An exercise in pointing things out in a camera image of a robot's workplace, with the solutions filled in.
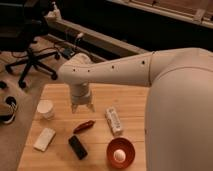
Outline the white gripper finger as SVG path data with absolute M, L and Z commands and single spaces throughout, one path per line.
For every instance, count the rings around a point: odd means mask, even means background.
M 78 106 L 75 105 L 75 104 L 72 104 L 72 105 L 71 105 L 72 113 L 76 113 L 77 107 L 78 107 Z
M 94 105 L 92 103 L 89 103 L 87 106 L 92 112 L 95 112 L 95 108 L 94 108 Z

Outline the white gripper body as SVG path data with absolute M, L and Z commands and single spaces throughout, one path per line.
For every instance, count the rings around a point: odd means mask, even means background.
M 70 85 L 71 102 L 74 105 L 86 105 L 92 101 L 92 92 L 88 83 Z

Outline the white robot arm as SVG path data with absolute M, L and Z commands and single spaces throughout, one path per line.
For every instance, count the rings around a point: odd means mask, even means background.
M 58 74 L 74 104 L 91 97 L 91 83 L 147 87 L 147 171 L 213 171 L 213 52 L 170 49 L 101 63 L 78 53 Z

